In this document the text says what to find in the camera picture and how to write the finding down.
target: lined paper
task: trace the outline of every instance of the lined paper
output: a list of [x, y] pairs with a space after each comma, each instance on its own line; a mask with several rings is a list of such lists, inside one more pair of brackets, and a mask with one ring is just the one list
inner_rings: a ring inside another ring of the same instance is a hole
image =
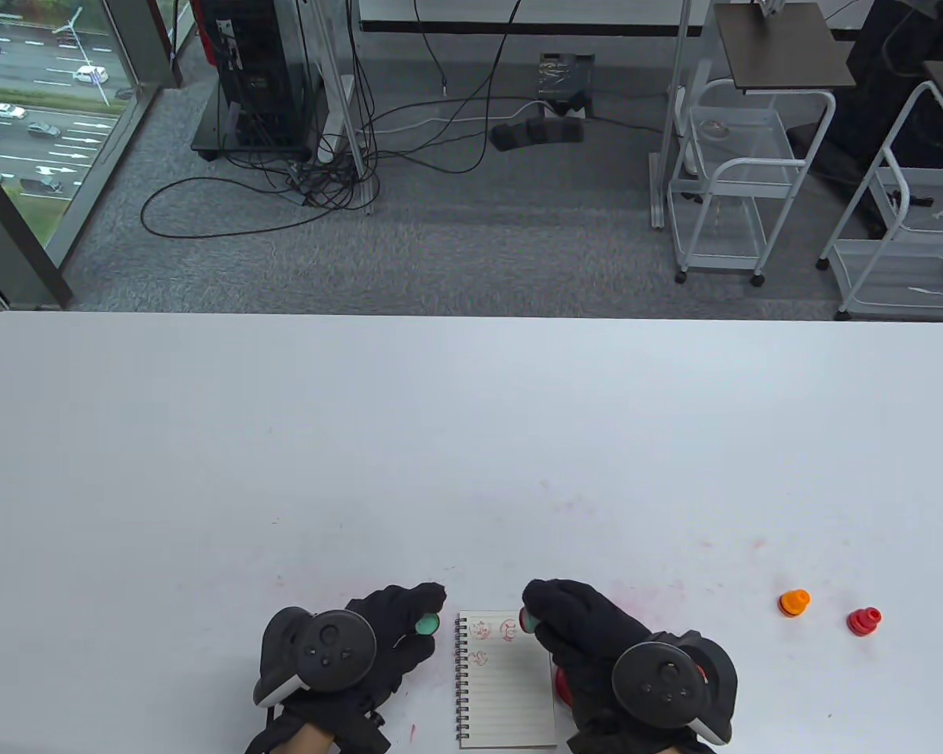
[[555, 746], [548, 651], [521, 631], [518, 610], [460, 613], [468, 633], [468, 738], [462, 749]]

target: red object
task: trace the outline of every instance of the red object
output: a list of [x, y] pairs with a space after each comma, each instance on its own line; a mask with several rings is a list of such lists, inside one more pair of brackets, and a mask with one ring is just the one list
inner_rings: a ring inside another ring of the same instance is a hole
[[562, 668], [556, 669], [555, 672], [555, 693], [559, 694], [559, 699], [564, 701], [566, 707], [573, 708], [573, 694], [569, 693], [569, 682]]
[[203, 23], [203, 10], [199, 7], [199, 0], [192, 0], [192, 15], [196, 19], [196, 26], [199, 28], [199, 39], [202, 40], [203, 49], [206, 50], [206, 60], [209, 60], [213, 68], [217, 66], [216, 55], [213, 54], [213, 46], [210, 39], [206, 36], [206, 25]]
[[861, 610], [849, 613], [846, 623], [849, 625], [849, 631], [855, 633], [856, 636], [869, 636], [877, 631], [877, 626], [880, 625], [880, 621], [883, 619], [884, 616], [880, 614], [880, 610], [877, 610], [876, 607], [864, 607]]

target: orange bottle cap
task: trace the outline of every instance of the orange bottle cap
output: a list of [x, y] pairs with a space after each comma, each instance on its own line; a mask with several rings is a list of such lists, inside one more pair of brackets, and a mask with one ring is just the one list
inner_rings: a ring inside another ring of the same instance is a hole
[[810, 593], [806, 589], [794, 589], [780, 597], [780, 610], [791, 618], [802, 615], [810, 604]]

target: black glove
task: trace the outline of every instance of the black glove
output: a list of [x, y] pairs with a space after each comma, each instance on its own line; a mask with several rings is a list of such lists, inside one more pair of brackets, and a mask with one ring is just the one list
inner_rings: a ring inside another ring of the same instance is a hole
[[403, 676], [433, 654], [432, 636], [415, 633], [426, 613], [439, 613], [446, 593], [435, 583], [412, 589], [389, 586], [364, 599], [350, 600], [346, 610], [366, 618], [377, 638], [377, 657], [356, 686], [322, 694], [297, 690], [284, 700], [280, 717], [270, 719], [245, 754], [267, 754], [285, 743], [305, 723], [335, 736], [343, 754], [384, 754], [391, 743], [378, 728], [384, 721], [374, 712], [401, 686]]
[[616, 661], [648, 640], [650, 629], [578, 581], [536, 579], [524, 590], [524, 606], [540, 621], [535, 636], [566, 674], [580, 731], [568, 741], [573, 754], [657, 754], [672, 746], [684, 754], [712, 754], [691, 728], [645, 725], [615, 697]]

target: gray carpet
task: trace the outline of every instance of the gray carpet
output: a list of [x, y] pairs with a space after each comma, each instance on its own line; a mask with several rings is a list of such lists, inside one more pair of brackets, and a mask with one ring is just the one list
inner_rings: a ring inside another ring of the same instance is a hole
[[[384, 160], [369, 216], [339, 212], [300, 229], [224, 240], [151, 236], [138, 212], [163, 184], [209, 175], [267, 188], [257, 174], [205, 163], [189, 150], [215, 73], [195, 40], [182, 68], [184, 89], [166, 91], [155, 103], [67, 265], [74, 309], [803, 320], [830, 319], [835, 311], [833, 277], [813, 262], [841, 206], [820, 184], [809, 183], [794, 205], [764, 287], [749, 286], [745, 273], [699, 272], [677, 286], [670, 238], [652, 230], [648, 217], [647, 153], [659, 137], [606, 123], [590, 123], [583, 144], [506, 154], [490, 147], [468, 175]], [[371, 61], [367, 68], [379, 112], [439, 97], [431, 65]], [[450, 65], [450, 96], [469, 93], [485, 71]], [[535, 75], [528, 65], [501, 66], [494, 94], [531, 94]], [[615, 91], [661, 93], [662, 82], [662, 71], [601, 68], [595, 108], [607, 118], [659, 126], [665, 97], [637, 100]], [[449, 115], [453, 107], [411, 108], [379, 126]], [[518, 107], [497, 101], [493, 112]], [[481, 115], [483, 106], [465, 112]], [[382, 136], [380, 146], [418, 144], [433, 128]], [[467, 123], [449, 134], [477, 129]], [[481, 147], [471, 139], [421, 154], [461, 168], [475, 162]], [[173, 233], [218, 232], [314, 213], [234, 186], [192, 183], [152, 205], [148, 222]]]

